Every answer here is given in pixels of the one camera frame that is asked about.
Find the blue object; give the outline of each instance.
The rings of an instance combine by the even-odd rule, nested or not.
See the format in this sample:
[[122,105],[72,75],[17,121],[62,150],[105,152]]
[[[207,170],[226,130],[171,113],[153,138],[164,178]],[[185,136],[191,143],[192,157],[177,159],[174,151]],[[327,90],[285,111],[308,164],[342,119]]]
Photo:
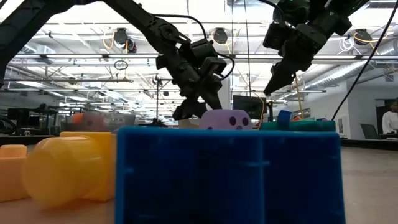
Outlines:
[[344,224],[334,132],[126,127],[116,224]]
[[278,114],[277,127],[279,130],[289,130],[290,119],[292,112],[281,110]]

